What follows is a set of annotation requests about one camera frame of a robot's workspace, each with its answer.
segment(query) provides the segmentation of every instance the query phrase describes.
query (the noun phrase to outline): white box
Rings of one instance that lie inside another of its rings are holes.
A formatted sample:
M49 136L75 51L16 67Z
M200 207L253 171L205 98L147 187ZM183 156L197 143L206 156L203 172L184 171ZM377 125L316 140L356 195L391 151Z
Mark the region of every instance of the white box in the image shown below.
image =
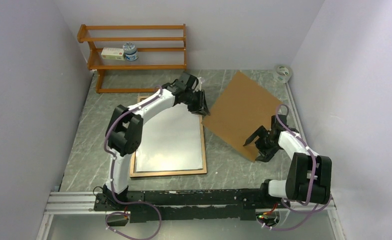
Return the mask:
M115 47L104 47L102 58L125 61L124 49Z

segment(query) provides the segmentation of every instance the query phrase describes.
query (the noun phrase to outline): blue and white jar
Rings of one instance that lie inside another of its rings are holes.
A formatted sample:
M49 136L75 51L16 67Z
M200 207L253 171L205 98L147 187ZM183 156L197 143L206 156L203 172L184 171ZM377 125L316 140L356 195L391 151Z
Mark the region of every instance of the blue and white jar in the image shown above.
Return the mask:
M122 48L124 49L125 59L127 59L128 61L137 60L137 48L132 42L127 42L126 44L124 44L124 46L122 46Z

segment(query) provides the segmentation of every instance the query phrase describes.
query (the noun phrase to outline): brown cardboard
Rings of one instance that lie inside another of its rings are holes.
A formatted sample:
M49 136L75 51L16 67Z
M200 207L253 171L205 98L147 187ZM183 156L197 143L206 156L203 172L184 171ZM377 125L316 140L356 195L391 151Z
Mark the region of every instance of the brown cardboard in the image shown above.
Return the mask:
M271 116L282 102L241 72L237 72L210 109L203 125L244 157L254 162L259 151L243 146L260 125L271 128Z

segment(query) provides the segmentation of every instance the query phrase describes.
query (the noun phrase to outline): gray marble floor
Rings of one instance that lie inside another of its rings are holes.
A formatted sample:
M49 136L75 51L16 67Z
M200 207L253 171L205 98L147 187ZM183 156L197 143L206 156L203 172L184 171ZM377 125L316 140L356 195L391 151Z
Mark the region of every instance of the gray marble floor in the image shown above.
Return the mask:
M106 75L103 87L149 88L172 82L180 76L181 72L179 70L111 71ZM206 92L208 107L211 107L231 81L236 70L189 70L189 72L206 79L203 89ZM282 102L291 104L285 86L274 82L267 70L242 70L241 72L257 81ZM119 104L124 106L135 104L139 95L149 95L149 93L97 94L94 90L96 80L95 75L65 169L60 189L63 192L87 192L95 186L104 184L109 170L109 155L103 151L102 145L113 109ZM288 124L298 128L295 126L292 113L288 117ZM252 163L207 128L204 129L204 134L207 174L132 179L130 190L258 188L265 179L281 180L287 177L291 160L283 150L280 150L268 163Z

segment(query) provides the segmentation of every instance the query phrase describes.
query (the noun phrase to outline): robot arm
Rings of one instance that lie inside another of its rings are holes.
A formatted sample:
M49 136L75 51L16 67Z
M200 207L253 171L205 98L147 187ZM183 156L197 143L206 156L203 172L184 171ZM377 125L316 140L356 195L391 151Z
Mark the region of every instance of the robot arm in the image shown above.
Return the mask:
M286 115L278 115L281 122L287 126ZM264 194L272 198L285 198L294 201L306 201L309 180L312 176L312 157L303 143L297 138L300 134L290 128L292 134L272 116L271 130L260 126L247 140L245 145L256 137L255 145L259 150L257 161L268 162L274 154L283 149L292 159L286 180L267 179L261 186ZM315 176L311 191L311 203L326 204L330 198L331 159L310 150L316 158Z
M129 110L137 109L118 122L108 137L107 145L110 151L116 155L114 165L112 165L113 156L111 155L109 176L113 170L113 186L117 199L122 202L126 202L127 200L126 194L128 190L131 154L140 146L142 128L146 122L163 110L180 103L186 104L188 110L193 114L203 116L210 114L206 105L204 91L196 90L196 87L199 87L198 85L198 79L195 76L184 72L179 79L176 79L173 83L164 84L162 89L144 101L128 107L119 105L115 108L107 128L108 130L119 116ZM112 196L111 179L109 176L103 186L103 193L106 196Z

